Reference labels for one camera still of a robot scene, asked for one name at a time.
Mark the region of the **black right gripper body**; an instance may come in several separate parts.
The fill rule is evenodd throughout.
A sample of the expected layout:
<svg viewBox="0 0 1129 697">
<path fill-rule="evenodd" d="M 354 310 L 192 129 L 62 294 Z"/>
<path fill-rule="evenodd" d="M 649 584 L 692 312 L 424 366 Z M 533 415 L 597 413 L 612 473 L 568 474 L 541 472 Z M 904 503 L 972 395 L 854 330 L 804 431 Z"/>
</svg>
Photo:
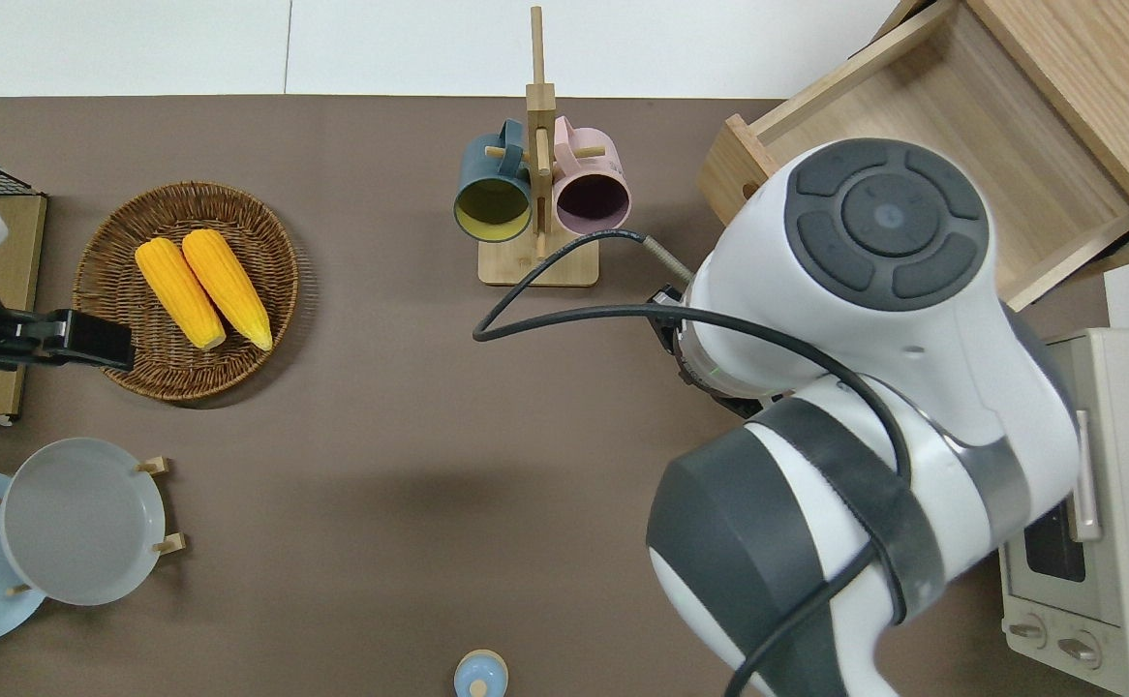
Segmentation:
<svg viewBox="0 0 1129 697">
<path fill-rule="evenodd" d="M 677 365 L 679 377 L 702 391 L 725 409 L 750 419 L 770 403 L 770 393 L 759 391 L 747 378 L 724 369 L 702 343 L 703 330 L 717 332 L 723 326 L 714 322 L 680 319 L 650 319 L 660 345 Z"/>
</svg>

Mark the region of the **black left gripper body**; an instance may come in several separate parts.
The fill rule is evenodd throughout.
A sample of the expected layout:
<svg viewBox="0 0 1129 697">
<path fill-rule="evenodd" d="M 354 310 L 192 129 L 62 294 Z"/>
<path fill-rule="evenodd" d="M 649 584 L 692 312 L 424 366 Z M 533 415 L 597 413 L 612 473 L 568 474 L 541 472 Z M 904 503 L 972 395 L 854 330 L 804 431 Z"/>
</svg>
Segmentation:
<svg viewBox="0 0 1129 697">
<path fill-rule="evenodd" d="M 81 363 L 126 374 L 134 369 L 135 356 L 131 329 L 78 310 L 7 310 L 0 323 L 0 371 Z"/>
</svg>

